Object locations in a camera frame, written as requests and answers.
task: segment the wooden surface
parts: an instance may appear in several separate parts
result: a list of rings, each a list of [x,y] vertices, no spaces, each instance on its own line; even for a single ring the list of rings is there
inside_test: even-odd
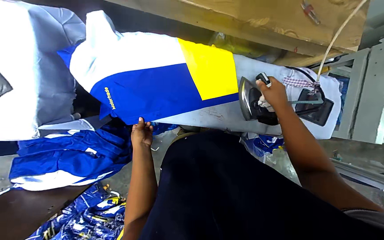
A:
[[[0,239],[23,240],[70,204],[89,185],[45,191],[10,190],[0,195]]]
[[[321,21],[303,13],[301,0],[108,0],[216,32],[307,56],[320,56],[359,0],[309,0]],[[368,4],[345,27],[334,48],[353,52],[360,43]]]
[[[342,55],[343,53],[336,50],[331,49],[331,51],[328,53],[327,59],[337,57]],[[273,64],[280,65],[280,66],[292,66],[292,67],[306,67],[314,63],[321,62],[323,60],[323,55],[318,55],[315,57],[309,57],[306,55],[294,53],[294,52],[287,52],[287,54],[273,62]]]

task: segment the yellow fabric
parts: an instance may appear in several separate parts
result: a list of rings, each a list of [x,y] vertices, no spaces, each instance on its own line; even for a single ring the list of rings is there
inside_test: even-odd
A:
[[[122,236],[124,235],[124,229],[121,230],[120,235],[116,238],[116,240],[120,240]]]
[[[238,93],[235,62],[229,51],[178,38],[202,100]]]

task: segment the hand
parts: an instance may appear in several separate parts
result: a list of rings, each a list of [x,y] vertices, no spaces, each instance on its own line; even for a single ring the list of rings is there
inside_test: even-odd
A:
[[[136,146],[151,147],[153,130],[154,127],[151,126],[151,122],[145,123],[143,117],[139,117],[139,122],[133,125],[133,130],[131,131],[133,148]]]
[[[275,111],[288,107],[287,93],[284,84],[280,83],[274,77],[268,77],[272,83],[268,88],[264,82],[257,80],[257,87],[260,89],[266,101],[274,108]]]

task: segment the white cable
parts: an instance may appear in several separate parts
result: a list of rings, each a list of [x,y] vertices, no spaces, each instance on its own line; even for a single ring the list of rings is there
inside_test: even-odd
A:
[[[336,34],[334,35],[330,45],[328,45],[328,48],[327,48],[327,51],[326,53],[324,54],[324,57],[323,57],[323,60],[321,61],[321,65],[320,65],[320,68],[318,70],[318,76],[317,76],[317,82],[319,82],[320,80],[320,75],[321,75],[321,72],[323,70],[323,66],[324,66],[324,62],[325,60],[327,59],[327,56],[328,56],[328,52],[330,52],[330,49],[331,47],[333,46],[334,44],[334,41],[336,41],[337,37],[339,36],[340,32],[343,30],[343,28],[346,26],[346,24],[349,22],[349,20],[359,11],[359,9],[362,7],[362,5],[364,5],[364,3],[366,2],[367,0],[362,0],[358,6],[356,6],[356,8],[352,11],[352,13],[349,15],[349,17],[345,20],[345,22],[340,26],[339,30],[337,30]]]

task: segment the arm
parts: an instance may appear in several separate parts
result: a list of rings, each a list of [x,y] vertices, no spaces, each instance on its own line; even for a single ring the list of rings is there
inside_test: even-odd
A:
[[[157,194],[158,185],[151,152],[153,127],[150,124],[145,123],[141,117],[139,123],[133,126],[131,133],[133,168],[125,205],[123,235],[125,240],[139,237]]]
[[[278,116],[288,156],[302,186],[338,209],[383,211],[343,181],[334,164],[288,103],[285,86],[273,77],[269,79],[272,82],[270,88],[260,80],[256,84]]]

